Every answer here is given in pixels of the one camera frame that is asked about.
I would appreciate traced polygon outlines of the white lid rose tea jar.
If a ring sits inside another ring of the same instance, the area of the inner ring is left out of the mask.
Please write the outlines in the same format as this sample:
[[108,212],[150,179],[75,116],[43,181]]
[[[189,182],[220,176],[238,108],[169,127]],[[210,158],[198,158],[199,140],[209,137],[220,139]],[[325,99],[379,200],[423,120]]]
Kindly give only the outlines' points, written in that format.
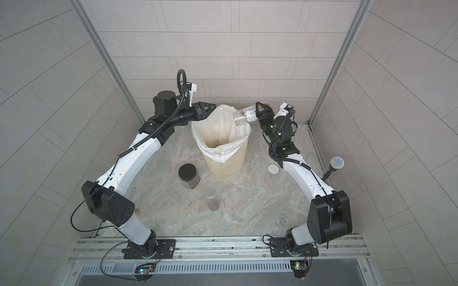
[[255,108],[244,108],[233,113],[233,120],[236,126],[243,126],[258,120]]

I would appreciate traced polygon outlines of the white jar lid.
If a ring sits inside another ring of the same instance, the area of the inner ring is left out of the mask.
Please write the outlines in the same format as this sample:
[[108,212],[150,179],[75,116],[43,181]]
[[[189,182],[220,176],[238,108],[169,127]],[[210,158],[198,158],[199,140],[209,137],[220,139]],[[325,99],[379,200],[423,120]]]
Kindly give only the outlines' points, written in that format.
[[270,164],[267,170],[268,170],[268,173],[271,175],[277,175],[280,172],[280,168],[277,164]]

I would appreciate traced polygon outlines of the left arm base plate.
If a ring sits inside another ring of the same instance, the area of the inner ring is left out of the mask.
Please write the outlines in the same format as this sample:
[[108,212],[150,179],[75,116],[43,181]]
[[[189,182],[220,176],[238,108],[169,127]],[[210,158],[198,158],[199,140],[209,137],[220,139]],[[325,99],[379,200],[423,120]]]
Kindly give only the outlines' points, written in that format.
[[129,241],[122,253],[124,259],[171,259],[176,242],[173,239],[158,239],[147,241],[145,245],[136,245]]

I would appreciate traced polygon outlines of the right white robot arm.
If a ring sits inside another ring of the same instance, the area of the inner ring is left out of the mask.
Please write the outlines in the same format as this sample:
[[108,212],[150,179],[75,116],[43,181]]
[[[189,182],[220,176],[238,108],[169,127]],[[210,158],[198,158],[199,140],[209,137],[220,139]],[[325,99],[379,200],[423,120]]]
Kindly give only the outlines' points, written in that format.
[[286,239],[291,249],[306,244],[328,243],[353,232],[349,196],[336,191],[325,180],[343,167],[341,158],[333,158],[322,178],[306,164],[292,141],[297,130],[293,121],[295,110],[284,103],[274,114],[273,109],[261,102],[255,104],[255,114],[268,142],[268,154],[288,173],[310,202],[306,223],[288,230]]

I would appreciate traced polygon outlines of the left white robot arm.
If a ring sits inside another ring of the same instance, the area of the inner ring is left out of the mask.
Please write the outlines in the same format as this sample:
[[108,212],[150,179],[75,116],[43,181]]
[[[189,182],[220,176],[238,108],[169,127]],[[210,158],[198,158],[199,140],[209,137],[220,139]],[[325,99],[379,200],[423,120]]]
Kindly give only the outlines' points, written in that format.
[[139,247],[156,241],[156,235],[135,214],[135,204],[126,198],[128,187],[148,159],[165,145],[176,126],[205,120],[215,104],[191,103],[186,95],[162,91],[153,98],[155,114],[139,129],[133,143],[115,164],[95,182],[82,186],[84,203],[90,213],[111,223],[128,241]]

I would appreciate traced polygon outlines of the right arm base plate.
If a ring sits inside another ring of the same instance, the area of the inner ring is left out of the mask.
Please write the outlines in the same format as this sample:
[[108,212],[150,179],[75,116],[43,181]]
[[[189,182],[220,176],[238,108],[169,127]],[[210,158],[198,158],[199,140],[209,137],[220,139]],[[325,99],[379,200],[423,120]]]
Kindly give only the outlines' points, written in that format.
[[269,237],[267,244],[272,257],[317,257],[319,255],[314,243],[297,245],[291,237]]

